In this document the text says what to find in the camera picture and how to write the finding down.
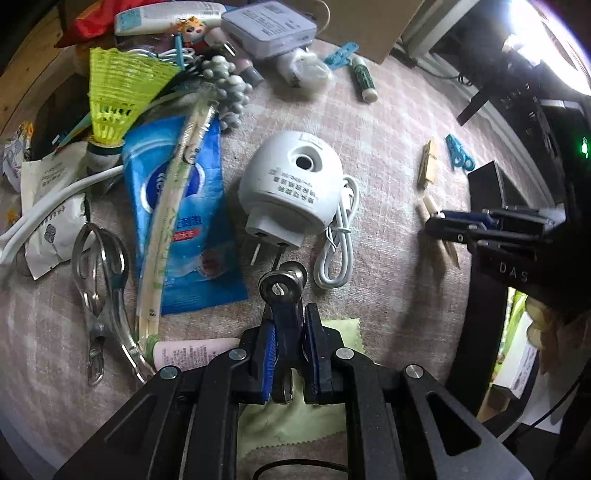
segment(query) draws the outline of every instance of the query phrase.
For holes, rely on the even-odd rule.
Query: blue wet wipes package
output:
[[[138,276],[147,250],[152,212],[183,124],[184,117],[164,118],[134,128],[125,136],[122,159],[137,227]],[[215,119],[205,135],[178,211],[162,314],[190,312],[247,297],[226,211],[220,127]]]

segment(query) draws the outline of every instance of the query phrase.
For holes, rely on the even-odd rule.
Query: cartoon figure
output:
[[[203,38],[210,30],[197,17],[182,18],[175,24],[173,29],[174,33],[182,35],[185,46],[191,46],[191,44]]]

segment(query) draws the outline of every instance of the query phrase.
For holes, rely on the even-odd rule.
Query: screw head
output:
[[[421,378],[425,373],[425,370],[419,365],[409,365],[406,367],[405,372],[411,378]]]
[[[232,360],[244,360],[246,358],[246,350],[235,348],[234,350],[230,350],[229,355]]]
[[[162,378],[164,380],[172,380],[174,378],[177,378],[177,375],[178,375],[178,370],[175,367],[173,367],[172,365],[164,367],[160,371],[160,378]]]
[[[336,351],[336,356],[343,360],[350,360],[353,358],[355,352],[351,348],[342,347]]]

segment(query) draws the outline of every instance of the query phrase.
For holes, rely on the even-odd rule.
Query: white wrapped item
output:
[[[86,142],[68,145],[58,154],[24,162],[21,170],[21,201],[25,214],[66,174],[78,170],[86,154]],[[84,193],[70,197],[51,212],[25,244],[25,258],[33,279],[38,279],[72,257],[76,235],[86,223]]]

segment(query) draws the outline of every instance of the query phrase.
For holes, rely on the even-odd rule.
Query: glue stick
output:
[[[351,60],[351,66],[353,67],[353,73],[355,79],[361,88],[361,95],[363,101],[366,103],[374,103],[378,100],[378,92],[375,89],[374,81],[371,78],[371,74],[365,64],[363,58],[359,56],[353,57]]]

